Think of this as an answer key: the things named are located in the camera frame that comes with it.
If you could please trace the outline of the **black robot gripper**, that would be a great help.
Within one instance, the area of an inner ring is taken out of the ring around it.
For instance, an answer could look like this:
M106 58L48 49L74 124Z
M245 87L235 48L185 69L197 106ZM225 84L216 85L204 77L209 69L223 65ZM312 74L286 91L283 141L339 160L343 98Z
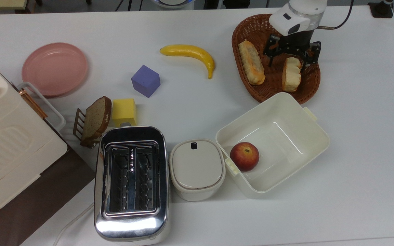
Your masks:
M314 30L301 31L288 36L270 35L264 47L264 55L269 58L268 66L271 67L273 60L281 52L302 51L305 52L303 67L317 65L321 52L321 42L311 43Z

